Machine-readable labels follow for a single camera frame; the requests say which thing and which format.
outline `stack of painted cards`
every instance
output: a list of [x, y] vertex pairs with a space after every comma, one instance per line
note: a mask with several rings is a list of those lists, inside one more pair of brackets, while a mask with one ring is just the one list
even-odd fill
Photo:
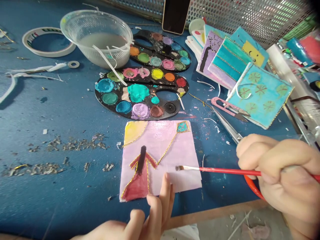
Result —
[[[263, 69], [268, 53], [241, 27], [229, 35], [205, 25], [192, 37], [200, 45], [198, 52], [202, 50], [197, 72], [230, 90], [227, 101], [246, 110], [251, 115], [248, 120], [268, 129], [292, 92], [288, 82]], [[194, 51], [193, 38], [189, 36]]]

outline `table surface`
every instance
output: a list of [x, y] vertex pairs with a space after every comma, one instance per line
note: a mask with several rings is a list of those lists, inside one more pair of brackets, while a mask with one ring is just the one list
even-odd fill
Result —
[[[101, 11], [112, 13], [129, 24], [133, 33], [139, 24], [153, 23], [119, 10], [99, 6]], [[103, 108], [96, 100], [94, 83], [104, 70], [89, 62], [81, 51], [76, 50], [60, 58], [44, 58], [26, 49], [21, 38], [30, 29], [37, 27], [59, 27], [60, 19], [68, 12], [79, 9], [91, 9], [81, 1], [25, 1], [7, 0], [0, 3], [0, 27], [8, 31], [17, 42], [11, 44], [14, 51], [0, 52], [0, 94], [10, 86], [10, 78], [4, 76], [7, 69], [28, 69], [55, 63], [76, 60], [81, 63], [78, 69], [64, 68], [43, 75], [57, 77], [66, 83], [37, 78], [19, 78], [18, 85], [8, 99], [0, 106], [0, 171], [20, 164], [57, 163], [62, 166], [65, 157], [69, 157], [70, 166], [56, 175], [0, 176], [0, 232], [22, 234], [42, 239], [47, 227], [47, 239], [68, 239], [76, 234], [84, 234], [107, 220], [128, 221], [133, 208], [140, 208], [148, 214], [146, 199], [128, 203], [119, 203], [119, 185], [122, 151], [116, 143], [123, 142], [124, 128], [129, 119], [120, 117]], [[161, 26], [141, 26], [156, 32], [162, 32]], [[174, 40], [191, 51], [185, 44], [187, 31]], [[196, 59], [191, 53], [190, 68], [180, 73], [189, 82], [189, 93], [206, 100], [217, 96], [216, 83], [196, 73]], [[21, 60], [17, 57], [30, 58]], [[138, 66], [129, 61], [126, 66]], [[215, 86], [197, 83], [206, 81]], [[221, 90], [221, 98], [226, 99], [227, 91]], [[190, 95], [182, 98], [185, 111], [170, 120], [190, 120], [194, 144], [199, 164], [205, 154], [204, 166], [219, 168], [238, 168], [236, 144], [224, 127], [218, 122], [204, 121], [215, 114]], [[282, 110], [268, 130], [244, 123], [222, 113], [234, 128], [243, 136], [251, 133], [263, 134], [277, 139], [295, 135], [294, 128]], [[67, 143], [70, 137], [88, 139], [96, 133], [106, 136], [104, 143], [109, 148], [85, 149], [82, 151], [48, 152], [44, 141], [61, 136]], [[38, 152], [29, 152], [28, 146], [40, 146]], [[90, 162], [88, 172], [84, 165]], [[103, 172], [104, 165], [114, 163], [115, 168]], [[256, 200], [257, 197], [247, 186], [244, 178], [238, 175], [201, 173], [203, 187], [176, 194], [173, 216], [197, 213], [209, 209]]]

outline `paintbrush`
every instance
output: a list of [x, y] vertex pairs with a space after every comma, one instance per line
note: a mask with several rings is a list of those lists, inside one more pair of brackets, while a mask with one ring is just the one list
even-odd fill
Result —
[[[203, 172], [215, 172], [215, 173], [229, 173], [229, 174], [238, 174], [238, 175], [261, 176], [261, 172], [260, 171], [254, 171], [254, 170], [176, 166], [176, 171], [180, 171], [180, 170], [199, 170], [199, 171], [203, 171]], [[318, 182], [320, 182], [320, 175], [312, 175], [312, 176]]]

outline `phone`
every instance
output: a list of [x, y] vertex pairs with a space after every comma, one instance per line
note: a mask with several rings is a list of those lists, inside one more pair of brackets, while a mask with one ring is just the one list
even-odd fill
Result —
[[183, 34], [189, 5], [190, 0], [165, 0], [162, 29], [170, 33]]

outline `pink scissors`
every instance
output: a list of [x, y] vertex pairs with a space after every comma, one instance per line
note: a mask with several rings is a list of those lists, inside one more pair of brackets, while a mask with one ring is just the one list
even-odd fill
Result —
[[[220, 106], [219, 104], [217, 104], [217, 101], [221, 101], [222, 103], [224, 103], [224, 106]], [[247, 117], [251, 117], [251, 115], [249, 113], [247, 113], [245, 110], [226, 102], [225, 100], [218, 98], [218, 97], [214, 97], [211, 99], [211, 103], [220, 108], [221, 110], [225, 111], [226, 113], [230, 114], [233, 117], [236, 117], [237, 119], [244, 121], [244, 122], [248, 122], [247, 119], [245, 119], [243, 116], [247, 116]], [[234, 111], [236, 111], [237, 113], [231, 112], [230, 110], [228, 110], [227, 108], [232, 108]]]

